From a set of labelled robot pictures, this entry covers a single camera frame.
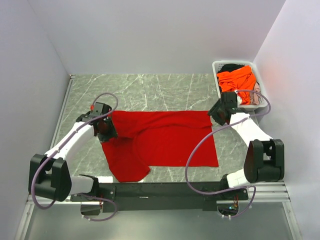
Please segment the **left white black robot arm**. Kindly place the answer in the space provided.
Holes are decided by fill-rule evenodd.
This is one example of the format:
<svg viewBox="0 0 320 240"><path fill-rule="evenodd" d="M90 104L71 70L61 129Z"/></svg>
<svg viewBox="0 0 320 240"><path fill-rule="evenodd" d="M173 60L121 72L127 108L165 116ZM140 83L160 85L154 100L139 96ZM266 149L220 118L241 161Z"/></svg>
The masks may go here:
<svg viewBox="0 0 320 240"><path fill-rule="evenodd" d="M28 191L33 198L64 201L70 195L82 194L88 201L100 195L99 180L90 175L72 176L68 164L92 138L104 143L117 137L111 106L96 102L89 112L81 114L62 140L44 154L35 154L29 165Z"/></svg>

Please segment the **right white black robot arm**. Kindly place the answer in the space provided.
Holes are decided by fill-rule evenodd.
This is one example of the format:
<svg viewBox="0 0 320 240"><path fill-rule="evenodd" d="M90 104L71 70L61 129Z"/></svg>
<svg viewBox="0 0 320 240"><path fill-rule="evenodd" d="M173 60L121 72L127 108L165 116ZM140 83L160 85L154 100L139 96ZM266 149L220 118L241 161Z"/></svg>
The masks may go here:
<svg viewBox="0 0 320 240"><path fill-rule="evenodd" d="M285 145L280 139L273 139L253 120L238 103L237 92L223 92L219 100L208 111L208 115L221 126L232 127L247 146L243 168L225 174L219 193L230 200L237 194L237 187L260 182L278 182L285 175Z"/></svg>

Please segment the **red t shirt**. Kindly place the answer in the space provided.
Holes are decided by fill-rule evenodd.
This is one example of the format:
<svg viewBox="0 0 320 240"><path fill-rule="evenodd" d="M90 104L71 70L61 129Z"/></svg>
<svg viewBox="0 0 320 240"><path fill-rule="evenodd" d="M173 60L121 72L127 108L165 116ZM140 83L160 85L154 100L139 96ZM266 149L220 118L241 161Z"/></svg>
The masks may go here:
<svg viewBox="0 0 320 240"><path fill-rule="evenodd" d="M206 111L115 111L117 137L102 142L108 167L120 183L139 182L151 167L184 167L212 131Z"/></svg>

